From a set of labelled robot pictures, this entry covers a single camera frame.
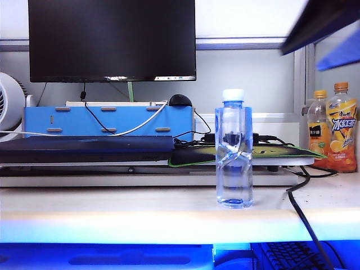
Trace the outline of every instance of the black keyboard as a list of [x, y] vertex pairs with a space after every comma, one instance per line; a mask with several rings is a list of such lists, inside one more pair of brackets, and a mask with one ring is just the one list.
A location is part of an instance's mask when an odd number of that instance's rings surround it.
[[306, 242], [269, 242], [260, 247], [274, 270], [330, 270]]

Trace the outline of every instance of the iced tea bottle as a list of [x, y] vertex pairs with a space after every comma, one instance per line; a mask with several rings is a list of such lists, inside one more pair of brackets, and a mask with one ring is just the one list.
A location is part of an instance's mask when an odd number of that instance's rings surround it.
[[330, 128], [328, 167], [339, 173], [356, 171], [355, 136], [357, 102], [348, 95], [348, 82], [335, 83], [335, 95], [326, 102]]

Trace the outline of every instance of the white desk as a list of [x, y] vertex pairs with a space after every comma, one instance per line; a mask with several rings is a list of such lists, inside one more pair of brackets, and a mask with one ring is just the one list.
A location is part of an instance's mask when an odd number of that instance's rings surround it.
[[[0, 242], [218, 244], [310, 240], [285, 187], [218, 205], [214, 187], [3, 188]], [[320, 240], [360, 240], [360, 174], [315, 178], [294, 196]]]

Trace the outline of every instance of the blue storage box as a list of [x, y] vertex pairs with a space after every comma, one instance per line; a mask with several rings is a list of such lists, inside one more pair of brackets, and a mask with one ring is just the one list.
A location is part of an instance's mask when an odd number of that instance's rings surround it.
[[[89, 109], [108, 130], [121, 133], [146, 121], [159, 106], [96, 106]], [[27, 132], [66, 136], [110, 135], [84, 106], [26, 107], [22, 129]], [[166, 106], [146, 125], [127, 135], [177, 136], [193, 130], [194, 110], [191, 106]], [[188, 133], [179, 138], [192, 141], [193, 137], [193, 133]]]

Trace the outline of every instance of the mouse pad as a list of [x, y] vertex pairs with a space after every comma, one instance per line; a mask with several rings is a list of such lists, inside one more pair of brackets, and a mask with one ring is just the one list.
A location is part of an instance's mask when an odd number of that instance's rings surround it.
[[[215, 146], [194, 146], [188, 148], [176, 148], [168, 160], [170, 167], [182, 167], [197, 165], [215, 161]], [[314, 157], [326, 158], [326, 156], [302, 149], [295, 146], [263, 144], [253, 146], [253, 158], [298, 158]]]

